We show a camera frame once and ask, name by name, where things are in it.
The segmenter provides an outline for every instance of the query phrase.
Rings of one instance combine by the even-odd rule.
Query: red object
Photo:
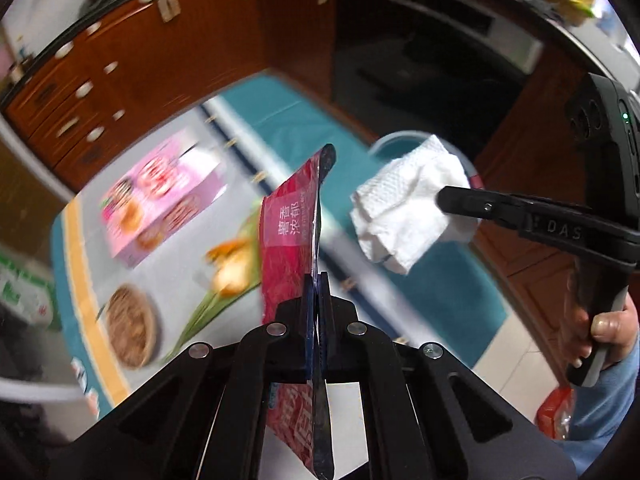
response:
[[[314,268],[314,221],[320,152],[262,201],[260,252],[266,324],[278,305],[302,295],[304,276]],[[267,425],[313,472],[312,387],[272,384]]]
[[[574,412],[574,391],[566,386],[553,390],[536,412],[536,426],[554,440],[569,434],[569,421]]]

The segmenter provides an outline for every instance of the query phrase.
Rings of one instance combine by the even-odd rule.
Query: yellow stripe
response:
[[[91,283],[84,241],[82,239],[80,198],[75,197],[65,208],[63,226],[65,234],[66,272],[74,304],[74,312],[84,346],[91,358],[104,394],[112,406],[126,399],[131,391],[123,377],[108,342],[108,336],[95,317],[100,309]]]

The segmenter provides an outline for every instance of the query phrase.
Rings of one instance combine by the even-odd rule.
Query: human hand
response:
[[[575,368],[582,365],[581,358],[591,354],[591,339],[598,343],[611,343],[602,369],[622,361],[632,351],[638,337],[638,313],[629,294],[625,305],[618,312],[606,312],[593,318],[589,326],[589,315],[577,303],[575,279],[572,275],[567,281],[564,295],[564,314],[560,321],[558,344],[562,356]]]

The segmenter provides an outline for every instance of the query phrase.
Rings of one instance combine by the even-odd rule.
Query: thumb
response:
[[[591,323],[591,335],[600,343],[626,346],[635,342],[638,322],[630,315],[628,310],[598,314]]]

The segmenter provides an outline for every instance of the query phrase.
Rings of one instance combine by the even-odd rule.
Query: blue sleeve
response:
[[[574,387],[575,409],[569,439],[560,440],[558,444],[574,461],[578,475],[604,449],[631,407],[639,363],[636,340],[631,354],[604,370],[593,388]]]

